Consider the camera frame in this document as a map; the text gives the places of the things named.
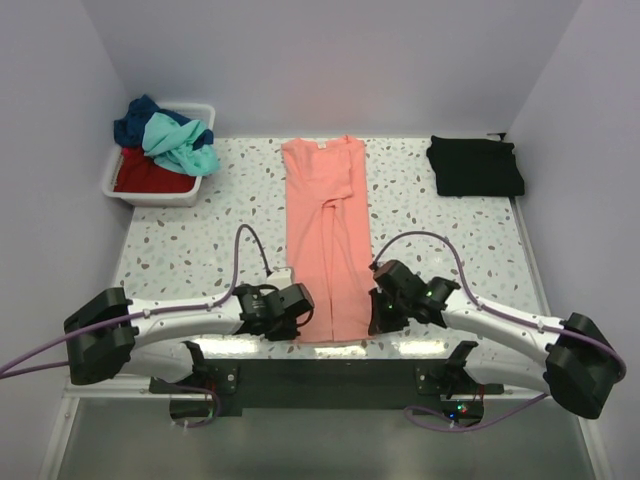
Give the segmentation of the white plastic laundry basket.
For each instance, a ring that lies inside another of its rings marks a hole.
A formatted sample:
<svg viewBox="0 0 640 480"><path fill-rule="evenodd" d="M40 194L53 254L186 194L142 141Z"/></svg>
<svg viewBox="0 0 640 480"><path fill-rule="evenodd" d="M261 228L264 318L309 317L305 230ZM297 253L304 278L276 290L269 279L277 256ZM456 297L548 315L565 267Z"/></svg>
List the white plastic laundry basket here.
<svg viewBox="0 0 640 480"><path fill-rule="evenodd" d="M114 144L101 188L105 196L137 207L191 207L203 179L219 169L206 103L130 102L113 122Z"/></svg>

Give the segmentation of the teal t shirt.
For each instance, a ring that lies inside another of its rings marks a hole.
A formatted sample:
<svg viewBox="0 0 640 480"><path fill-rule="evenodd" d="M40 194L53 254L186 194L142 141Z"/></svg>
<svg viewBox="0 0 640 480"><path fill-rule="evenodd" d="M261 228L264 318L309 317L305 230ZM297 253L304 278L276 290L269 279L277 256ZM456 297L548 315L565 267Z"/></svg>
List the teal t shirt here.
<svg viewBox="0 0 640 480"><path fill-rule="evenodd" d="M156 112L145 125L142 149L165 170L202 177L219 169L212 140L213 132L202 121L180 124L172 117Z"/></svg>

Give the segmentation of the navy blue t shirt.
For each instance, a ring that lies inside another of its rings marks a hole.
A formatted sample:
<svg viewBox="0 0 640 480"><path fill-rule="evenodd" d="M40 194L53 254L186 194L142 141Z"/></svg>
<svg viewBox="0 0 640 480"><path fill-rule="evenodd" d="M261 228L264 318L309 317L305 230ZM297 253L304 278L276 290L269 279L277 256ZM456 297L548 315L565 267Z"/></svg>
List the navy blue t shirt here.
<svg viewBox="0 0 640 480"><path fill-rule="evenodd" d="M113 122L113 136L115 142L121 147L142 148L142 138L145 125L150 117L156 112L164 113L178 121L180 124L184 124L190 120L200 120L186 116L174 109L161 107L148 95L143 95L132 100L129 103L128 110L125 115Z"/></svg>

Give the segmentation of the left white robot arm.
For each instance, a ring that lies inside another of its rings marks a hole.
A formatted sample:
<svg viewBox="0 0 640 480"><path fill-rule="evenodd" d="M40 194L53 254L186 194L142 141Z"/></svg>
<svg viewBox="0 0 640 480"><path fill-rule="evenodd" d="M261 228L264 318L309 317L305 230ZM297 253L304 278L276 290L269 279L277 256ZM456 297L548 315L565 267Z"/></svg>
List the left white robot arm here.
<svg viewBox="0 0 640 480"><path fill-rule="evenodd" d="M108 288L64 322L70 379L85 386L129 374L196 392L206 383L207 368L193 337L249 334L293 340L302 316L314 308L301 283L282 288L241 284L209 300L129 299L122 288Z"/></svg>

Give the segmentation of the aluminium frame rail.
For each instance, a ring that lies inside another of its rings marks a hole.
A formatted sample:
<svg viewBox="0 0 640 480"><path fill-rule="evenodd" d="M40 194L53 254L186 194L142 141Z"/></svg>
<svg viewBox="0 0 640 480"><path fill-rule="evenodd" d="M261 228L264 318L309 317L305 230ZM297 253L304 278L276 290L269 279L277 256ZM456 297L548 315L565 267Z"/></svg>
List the aluminium frame rail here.
<svg viewBox="0 0 640 480"><path fill-rule="evenodd" d="M243 356L222 360L265 359ZM265 360L360 360L360 347ZM601 479L588 427L551 400L486 395L471 433L402 410L246 409L184 429L168 395L122 377L66 389L44 479Z"/></svg>

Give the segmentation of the pink t shirt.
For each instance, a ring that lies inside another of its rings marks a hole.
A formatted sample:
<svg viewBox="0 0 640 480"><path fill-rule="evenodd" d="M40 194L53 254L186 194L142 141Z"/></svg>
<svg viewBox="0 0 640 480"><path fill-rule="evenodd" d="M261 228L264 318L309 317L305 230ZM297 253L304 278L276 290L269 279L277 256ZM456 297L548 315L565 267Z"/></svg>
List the pink t shirt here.
<svg viewBox="0 0 640 480"><path fill-rule="evenodd" d="M286 170L286 261L315 304L305 343L368 337L372 245L365 143L351 136L281 146Z"/></svg>

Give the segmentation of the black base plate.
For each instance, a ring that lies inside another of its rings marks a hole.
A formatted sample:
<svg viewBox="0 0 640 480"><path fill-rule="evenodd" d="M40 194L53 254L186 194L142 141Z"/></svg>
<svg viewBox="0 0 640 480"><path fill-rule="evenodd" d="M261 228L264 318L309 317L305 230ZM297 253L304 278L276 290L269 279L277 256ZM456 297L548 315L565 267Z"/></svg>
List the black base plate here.
<svg viewBox="0 0 640 480"><path fill-rule="evenodd" d="M204 417L209 399L185 399L199 388L221 400L219 415L246 409L402 410L438 409L454 396L500 395L499 383L480 385L447 360L206 360L186 379L153 378L152 394L169 394L174 419Z"/></svg>

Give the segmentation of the folded black t shirt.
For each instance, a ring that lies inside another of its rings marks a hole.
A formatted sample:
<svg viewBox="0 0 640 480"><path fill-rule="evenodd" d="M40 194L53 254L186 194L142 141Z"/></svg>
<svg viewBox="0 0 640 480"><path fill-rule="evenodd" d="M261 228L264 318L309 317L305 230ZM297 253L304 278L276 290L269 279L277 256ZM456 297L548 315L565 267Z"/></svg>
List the folded black t shirt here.
<svg viewBox="0 0 640 480"><path fill-rule="evenodd" d="M431 137L426 156L443 197L519 197L525 181L513 143L490 139Z"/></svg>

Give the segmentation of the red t shirt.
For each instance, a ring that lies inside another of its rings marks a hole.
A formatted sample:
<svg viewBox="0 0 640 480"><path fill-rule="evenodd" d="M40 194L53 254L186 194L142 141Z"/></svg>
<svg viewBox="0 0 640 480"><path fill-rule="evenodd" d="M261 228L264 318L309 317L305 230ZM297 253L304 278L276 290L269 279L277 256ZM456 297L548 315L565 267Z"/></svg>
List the red t shirt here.
<svg viewBox="0 0 640 480"><path fill-rule="evenodd" d="M122 163L114 190L124 193L169 194L186 193L195 185L195 178L176 173L155 164L141 147L121 149Z"/></svg>

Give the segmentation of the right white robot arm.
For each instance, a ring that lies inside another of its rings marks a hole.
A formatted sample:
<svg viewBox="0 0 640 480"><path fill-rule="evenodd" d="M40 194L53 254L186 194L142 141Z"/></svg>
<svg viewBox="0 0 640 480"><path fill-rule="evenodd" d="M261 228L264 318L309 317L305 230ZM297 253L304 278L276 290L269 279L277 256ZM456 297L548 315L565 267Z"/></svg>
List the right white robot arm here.
<svg viewBox="0 0 640 480"><path fill-rule="evenodd" d="M376 284L373 324L398 329L413 319L508 349L498 355L464 347L445 369L446 382L456 392L469 392L477 384L512 385L547 394L565 410L594 420L624 377L616 351L585 315L562 319L507 308L473 295L463 280L423 281L398 260L374 262L370 268Z"/></svg>

